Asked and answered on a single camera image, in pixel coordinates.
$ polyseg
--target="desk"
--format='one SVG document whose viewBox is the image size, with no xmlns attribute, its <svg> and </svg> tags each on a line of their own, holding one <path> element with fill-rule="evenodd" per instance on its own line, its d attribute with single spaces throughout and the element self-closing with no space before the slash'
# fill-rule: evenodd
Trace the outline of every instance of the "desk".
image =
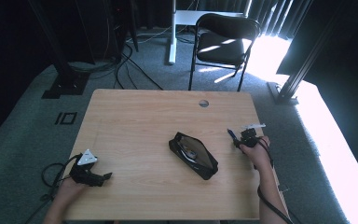
<svg viewBox="0 0 358 224">
<path fill-rule="evenodd" d="M 250 1 L 247 2 L 244 13 L 238 12 L 218 12 L 218 11 L 191 11 L 191 10 L 176 10 L 176 0 L 172 0 L 172 34 L 170 45 L 170 64 L 175 64 L 176 58 L 176 25 L 196 25 L 199 17 L 206 13 L 216 13 L 225 16 L 242 17 L 247 15 L 250 7 Z"/>
<path fill-rule="evenodd" d="M 207 107 L 199 105 L 203 100 Z M 113 176 L 83 194 L 66 219 L 258 218 L 258 173 L 227 133 L 240 135 L 241 125 L 258 122 L 245 92 L 95 91 L 71 157 L 89 148 L 98 157 L 91 171 Z M 177 132 L 201 140 L 217 159 L 211 179 L 170 151 Z"/>
</svg>

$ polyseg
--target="white desk leg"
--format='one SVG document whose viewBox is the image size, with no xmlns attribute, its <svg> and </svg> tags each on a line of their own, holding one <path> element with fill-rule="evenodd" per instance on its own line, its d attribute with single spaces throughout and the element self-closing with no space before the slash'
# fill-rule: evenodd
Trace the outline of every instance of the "white desk leg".
<svg viewBox="0 0 358 224">
<path fill-rule="evenodd" d="M 172 34 L 171 34 L 171 47 L 170 47 L 170 64 L 175 64 L 176 58 L 176 0 L 172 0 Z"/>
</svg>

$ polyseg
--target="chair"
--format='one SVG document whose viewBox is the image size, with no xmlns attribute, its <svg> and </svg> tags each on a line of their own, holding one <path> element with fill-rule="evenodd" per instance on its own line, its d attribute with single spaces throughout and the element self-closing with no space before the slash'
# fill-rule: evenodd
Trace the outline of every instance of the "chair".
<svg viewBox="0 0 358 224">
<path fill-rule="evenodd" d="M 241 90 L 251 48 L 260 35 L 257 21 L 244 17 L 229 17 L 214 13 L 201 16 L 196 23 L 195 43 L 191 63 L 188 90 L 191 91 L 196 64 L 234 69 L 235 77 L 241 65 L 241 80 L 237 91 Z M 251 41 L 245 51 L 243 39 Z"/>
</svg>

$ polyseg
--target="black case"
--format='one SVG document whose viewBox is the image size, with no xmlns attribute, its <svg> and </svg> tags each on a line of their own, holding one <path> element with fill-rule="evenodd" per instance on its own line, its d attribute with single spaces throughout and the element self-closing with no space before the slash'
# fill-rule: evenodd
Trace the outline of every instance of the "black case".
<svg viewBox="0 0 358 224">
<path fill-rule="evenodd" d="M 177 133 L 176 136 L 169 142 L 170 150 L 175 153 L 182 161 L 185 162 L 191 169 L 199 174 L 204 180 L 210 179 L 217 172 L 217 160 L 206 149 L 205 145 L 197 139 Z M 197 157 L 191 160 L 184 152 L 182 145 L 190 147 L 191 150 L 197 153 Z"/>
</svg>

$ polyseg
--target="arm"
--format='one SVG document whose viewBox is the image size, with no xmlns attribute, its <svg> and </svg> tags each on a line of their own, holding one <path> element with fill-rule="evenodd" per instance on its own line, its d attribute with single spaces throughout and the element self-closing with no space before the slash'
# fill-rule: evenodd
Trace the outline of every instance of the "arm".
<svg viewBox="0 0 358 224">
<path fill-rule="evenodd" d="M 57 195 L 46 213 L 43 224 L 62 223 L 66 209 L 87 188 L 87 185 L 77 184 L 72 178 L 64 179 L 58 189 Z"/>
<path fill-rule="evenodd" d="M 269 145 L 269 139 L 266 136 L 262 138 Z M 275 182 L 275 176 L 269 162 L 269 154 L 262 146 L 260 146 L 260 144 L 265 144 L 265 142 L 261 140 L 254 147 L 240 145 L 240 148 L 246 155 L 248 155 L 249 159 L 257 167 L 257 170 L 260 174 L 260 190 L 264 197 L 267 199 L 267 201 L 278 208 L 284 215 L 289 217 Z M 267 205 L 263 203 L 263 201 L 260 201 L 259 206 L 260 223 L 286 223 L 271 209 L 269 209 Z"/>
</svg>

